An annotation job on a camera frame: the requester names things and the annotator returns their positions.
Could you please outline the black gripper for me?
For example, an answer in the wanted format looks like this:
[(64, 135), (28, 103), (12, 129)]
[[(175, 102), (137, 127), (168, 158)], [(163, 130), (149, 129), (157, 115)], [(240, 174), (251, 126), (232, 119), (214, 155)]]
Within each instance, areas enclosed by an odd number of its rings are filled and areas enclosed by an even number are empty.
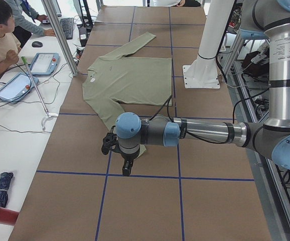
[(124, 157), (124, 164), (122, 167), (123, 176), (130, 176), (135, 157)]

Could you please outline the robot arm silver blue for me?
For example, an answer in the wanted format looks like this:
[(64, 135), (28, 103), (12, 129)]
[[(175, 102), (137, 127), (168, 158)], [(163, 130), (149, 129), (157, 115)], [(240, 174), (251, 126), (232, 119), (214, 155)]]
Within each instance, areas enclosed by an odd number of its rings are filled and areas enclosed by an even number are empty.
[(114, 151), (124, 158), (129, 176), (140, 146), (173, 147), (184, 138), (236, 144), (290, 170), (290, 1), (244, 1), (241, 35), (269, 39), (269, 114), (263, 123), (213, 123), (158, 116), (140, 119), (121, 114), (115, 125)]

